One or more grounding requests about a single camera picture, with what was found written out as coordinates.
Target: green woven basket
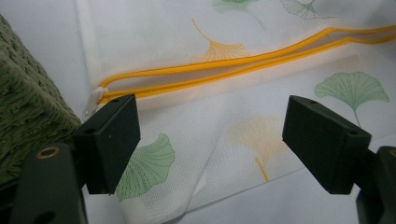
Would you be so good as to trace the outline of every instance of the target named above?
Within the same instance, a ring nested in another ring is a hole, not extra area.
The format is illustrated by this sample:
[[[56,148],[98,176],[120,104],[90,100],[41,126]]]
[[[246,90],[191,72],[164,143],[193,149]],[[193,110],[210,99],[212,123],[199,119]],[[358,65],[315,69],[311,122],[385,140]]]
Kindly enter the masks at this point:
[[[41,64],[0,15],[0,184],[33,148],[70,143],[80,125]]]

